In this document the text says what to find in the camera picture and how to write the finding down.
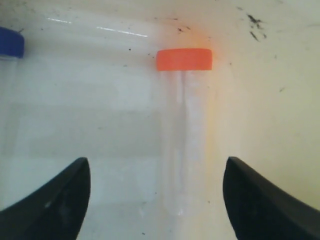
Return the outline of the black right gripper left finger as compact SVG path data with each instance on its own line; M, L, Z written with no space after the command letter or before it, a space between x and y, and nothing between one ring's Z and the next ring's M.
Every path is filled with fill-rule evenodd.
M30 195L0 212L2 240L77 239L91 194L89 161L80 157Z

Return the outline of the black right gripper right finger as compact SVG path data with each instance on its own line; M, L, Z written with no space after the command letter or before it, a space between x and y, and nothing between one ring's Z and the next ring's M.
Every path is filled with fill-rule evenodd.
M231 156L223 175L223 199L238 240L318 240L320 212Z

